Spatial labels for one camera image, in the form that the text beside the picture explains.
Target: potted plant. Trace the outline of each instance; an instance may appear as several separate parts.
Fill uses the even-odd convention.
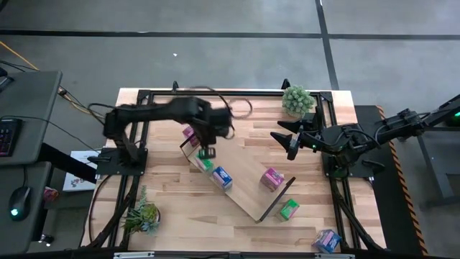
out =
[[[302,86],[291,86],[282,96],[282,107],[290,116],[301,118],[313,107],[315,99]]]
[[[129,234],[146,232],[153,235],[160,224],[160,210],[155,204],[147,203],[147,187],[142,186],[141,199],[136,208],[130,209],[125,217],[123,228]]]

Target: keyboard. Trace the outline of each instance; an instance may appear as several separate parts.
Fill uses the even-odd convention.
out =
[[[0,121],[0,158],[13,155],[21,125],[21,119],[3,119]]]

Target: orange striped tape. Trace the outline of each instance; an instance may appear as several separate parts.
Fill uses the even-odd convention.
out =
[[[381,106],[377,106],[377,108],[379,109],[379,113],[380,113],[381,118],[385,119],[385,113],[383,112],[383,108]],[[416,235],[418,237],[418,242],[420,243],[420,248],[422,250],[422,254],[423,255],[428,255],[428,251],[426,250],[426,246],[425,246],[425,240],[423,239],[423,235],[422,235],[422,229],[420,228],[417,216],[415,215],[415,210],[414,210],[414,206],[413,206],[413,203],[412,203],[412,199],[410,198],[408,185],[406,184],[405,179],[404,179],[403,170],[401,168],[401,163],[400,163],[400,161],[399,161],[399,159],[397,158],[397,155],[396,155],[395,144],[393,144],[393,142],[391,142],[391,141],[388,144],[390,145],[390,150],[391,150],[391,153],[393,154],[393,160],[395,161],[395,167],[396,167],[399,179],[400,179],[401,188],[402,188],[402,191],[404,191],[404,194],[405,194],[405,200],[406,200],[406,202],[408,204],[408,209],[410,211],[410,217],[412,218],[412,223],[414,224],[415,233],[416,233]]]

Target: small box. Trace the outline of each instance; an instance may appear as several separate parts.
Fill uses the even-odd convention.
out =
[[[184,134],[184,137],[186,139],[188,139],[191,135],[193,135],[195,132],[193,131],[192,127],[188,126],[186,127],[183,131],[182,131],[182,134]],[[196,147],[197,145],[200,144],[200,142],[198,141],[198,138],[196,136],[192,137],[190,139],[190,144],[192,145],[192,147]]]
[[[260,178],[260,181],[271,191],[276,191],[284,180],[285,178],[273,168],[268,168]]]
[[[196,154],[195,160],[201,170],[204,171],[212,171],[214,169],[214,164],[209,159],[200,159],[200,154]]]
[[[298,208],[299,204],[293,199],[290,199],[281,208],[280,213],[277,214],[277,217],[282,221],[287,221],[294,215],[295,211],[297,211]]]
[[[231,187],[232,179],[221,166],[214,170],[213,178],[221,185],[224,191],[227,191]]]
[[[311,245],[323,253],[333,253],[341,239],[333,230],[321,230]]]

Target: purple box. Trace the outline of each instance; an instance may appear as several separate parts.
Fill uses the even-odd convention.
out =
[[[182,131],[182,134],[184,134],[184,137],[186,139],[188,139],[191,135],[193,135],[194,131],[192,129],[192,127],[188,126],[186,127],[183,131]],[[200,142],[198,141],[198,139],[196,137],[192,137],[192,139],[190,140],[190,144],[192,145],[192,147],[196,147],[198,144],[200,144]]]
[[[333,253],[341,239],[333,230],[321,230],[311,245],[323,253]]]
[[[271,191],[276,191],[284,180],[285,178],[273,168],[268,168],[260,179],[260,181]]]

